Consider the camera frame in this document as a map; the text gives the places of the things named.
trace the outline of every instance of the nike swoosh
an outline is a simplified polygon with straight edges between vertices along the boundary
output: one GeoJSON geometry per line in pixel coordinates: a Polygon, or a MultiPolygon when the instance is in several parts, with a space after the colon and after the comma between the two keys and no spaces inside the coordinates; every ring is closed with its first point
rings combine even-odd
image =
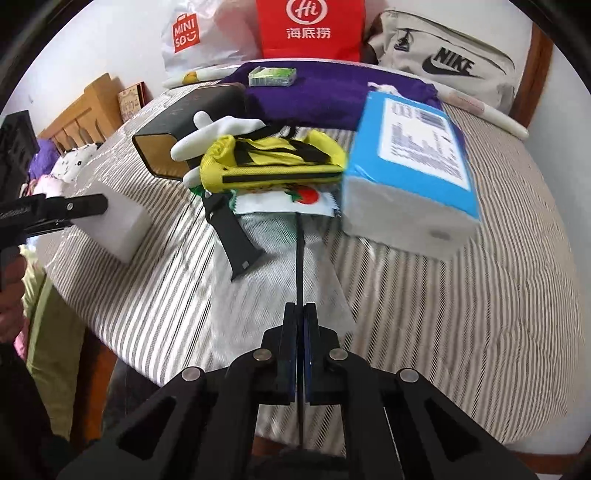
{"type": "Polygon", "coordinates": [[[477,78],[477,79],[481,79],[482,77],[479,77],[478,75],[472,75],[471,73],[464,73],[464,72],[458,72],[457,70],[448,70],[448,69],[442,69],[439,68],[437,66],[435,66],[433,64],[433,56],[428,56],[425,61],[423,62],[423,70],[425,70],[425,72],[427,73],[432,73],[432,74],[436,74],[436,75],[456,75],[456,76],[460,76],[460,77],[473,77],[473,78],[477,78]]]}

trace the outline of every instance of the white box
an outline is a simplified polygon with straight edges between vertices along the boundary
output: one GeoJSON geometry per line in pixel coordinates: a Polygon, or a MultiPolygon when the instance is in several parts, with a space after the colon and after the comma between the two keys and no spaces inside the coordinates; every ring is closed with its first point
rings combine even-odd
{"type": "Polygon", "coordinates": [[[371,92],[343,176],[343,230],[440,260],[479,227],[465,149],[447,115],[371,92]]]}

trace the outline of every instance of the yellow fabric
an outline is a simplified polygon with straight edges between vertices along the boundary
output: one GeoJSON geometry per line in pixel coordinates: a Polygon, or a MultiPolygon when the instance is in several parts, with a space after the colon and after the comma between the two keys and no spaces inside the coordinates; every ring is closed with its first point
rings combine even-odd
{"type": "Polygon", "coordinates": [[[21,255],[27,259],[27,269],[22,282],[25,285],[25,294],[22,297],[24,314],[29,320],[33,319],[39,292],[45,281],[45,270],[38,262],[37,254],[24,245],[20,247],[21,255]]]}
{"type": "Polygon", "coordinates": [[[68,439],[86,326],[49,278],[41,288],[31,320],[27,368],[39,390],[53,433],[68,439]]]}
{"type": "Polygon", "coordinates": [[[216,193],[229,189],[250,189],[284,183],[339,181],[347,163],[346,153],[340,145],[318,130],[311,130],[302,141],[326,153],[330,157],[329,162],[313,164],[295,153],[291,155],[285,152],[250,151],[252,164],[237,166],[234,157],[236,142],[248,142],[259,150],[275,148],[295,150],[295,148],[282,138],[248,140],[236,139],[231,135],[220,137],[209,147],[201,160],[200,175],[203,187],[216,193]]]}

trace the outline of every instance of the nike bag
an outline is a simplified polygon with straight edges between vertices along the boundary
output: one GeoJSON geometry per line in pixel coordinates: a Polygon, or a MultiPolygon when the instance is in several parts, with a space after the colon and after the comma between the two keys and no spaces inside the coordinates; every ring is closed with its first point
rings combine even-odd
{"type": "Polygon", "coordinates": [[[256,0],[266,59],[359,61],[363,0],[256,0]]]}
{"type": "Polygon", "coordinates": [[[386,10],[379,23],[382,33],[369,43],[381,66],[448,85],[503,113],[509,112],[515,65],[503,52],[404,12],[386,10]]]}
{"type": "Polygon", "coordinates": [[[162,31],[169,76],[259,58],[254,0],[170,0],[162,31]]]}

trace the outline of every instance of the purple plush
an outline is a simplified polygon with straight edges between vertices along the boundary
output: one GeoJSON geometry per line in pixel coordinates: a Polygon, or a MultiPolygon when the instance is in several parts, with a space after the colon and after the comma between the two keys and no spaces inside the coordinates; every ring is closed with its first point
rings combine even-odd
{"type": "Polygon", "coordinates": [[[29,165],[29,178],[36,180],[42,175],[49,175],[60,158],[60,153],[51,140],[38,139],[39,152],[31,160],[29,165]]]}

